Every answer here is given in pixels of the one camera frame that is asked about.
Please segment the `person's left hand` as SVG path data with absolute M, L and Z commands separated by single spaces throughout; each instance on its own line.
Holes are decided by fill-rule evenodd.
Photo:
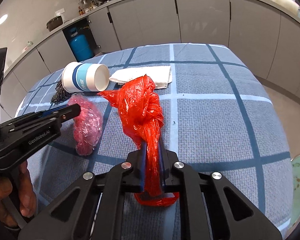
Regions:
M 21 229 L 36 208 L 36 194 L 25 161 L 18 167 L 17 181 L 0 178 L 0 221 L 8 228 Z

